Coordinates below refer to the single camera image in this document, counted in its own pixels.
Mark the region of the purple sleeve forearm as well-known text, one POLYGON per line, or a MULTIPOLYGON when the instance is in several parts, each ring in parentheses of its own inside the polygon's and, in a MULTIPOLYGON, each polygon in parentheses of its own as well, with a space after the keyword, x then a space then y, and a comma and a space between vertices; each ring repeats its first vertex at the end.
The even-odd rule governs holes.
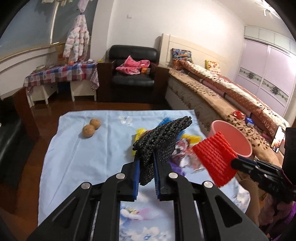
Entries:
POLYGON ((278 240, 283 231, 295 216, 295 202, 281 202, 275 207, 276 201, 273 197, 267 195, 264 200, 264 206, 260 210, 258 216, 259 226, 269 226, 273 224, 269 230, 269 240, 278 240))

